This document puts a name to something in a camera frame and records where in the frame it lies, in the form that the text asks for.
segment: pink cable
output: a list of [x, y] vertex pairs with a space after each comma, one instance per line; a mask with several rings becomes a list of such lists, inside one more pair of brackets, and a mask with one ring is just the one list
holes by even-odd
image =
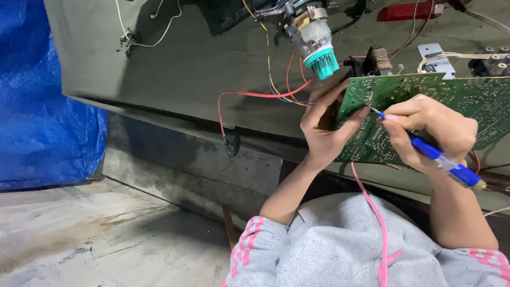
[[370, 199], [370, 196], [368, 196], [367, 190], [361, 183], [361, 180], [359, 179], [358, 175], [356, 174], [356, 170], [354, 169], [354, 162], [351, 162], [351, 169], [352, 174], [354, 175], [354, 179], [360, 186], [361, 190], [363, 191], [363, 196], [365, 197], [365, 200], [368, 202], [370, 207], [375, 213], [375, 216], [377, 217], [377, 220], [379, 220], [379, 223], [381, 225], [382, 229], [382, 262], [379, 265], [378, 269], [378, 275], [379, 275], [379, 284], [381, 287], [387, 287], [388, 286], [388, 265], [393, 261], [398, 255], [400, 255], [402, 252], [404, 252], [403, 249], [400, 249], [397, 251], [394, 255], [391, 257], [388, 257], [388, 245], [389, 245], [389, 239], [388, 239], [388, 229], [386, 228], [386, 223], [384, 222], [383, 216], [379, 212], [379, 209], [377, 209], [377, 206], [373, 203], [373, 201]]

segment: red component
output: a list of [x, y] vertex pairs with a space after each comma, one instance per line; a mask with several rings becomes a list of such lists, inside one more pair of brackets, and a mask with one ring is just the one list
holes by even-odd
[[[427, 19], [430, 15], [430, 6], [434, 0], [418, 3], [416, 19]], [[394, 4], [384, 7], [377, 15], [377, 21], [402, 21], [413, 19], [416, 3]]]

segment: green circuit board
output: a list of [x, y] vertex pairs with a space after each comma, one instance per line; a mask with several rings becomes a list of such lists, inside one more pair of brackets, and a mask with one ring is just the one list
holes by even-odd
[[[374, 108], [384, 111], [421, 93], [478, 121], [476, 150], [510, 133], [510, 77], [442, 80], [444, 74], [352, 78], [338, 112], [337, 128], [367, 106], [369, 98]], [[337, 161], [402, 164], [377, 118], [375, 113], [367, 116]]]

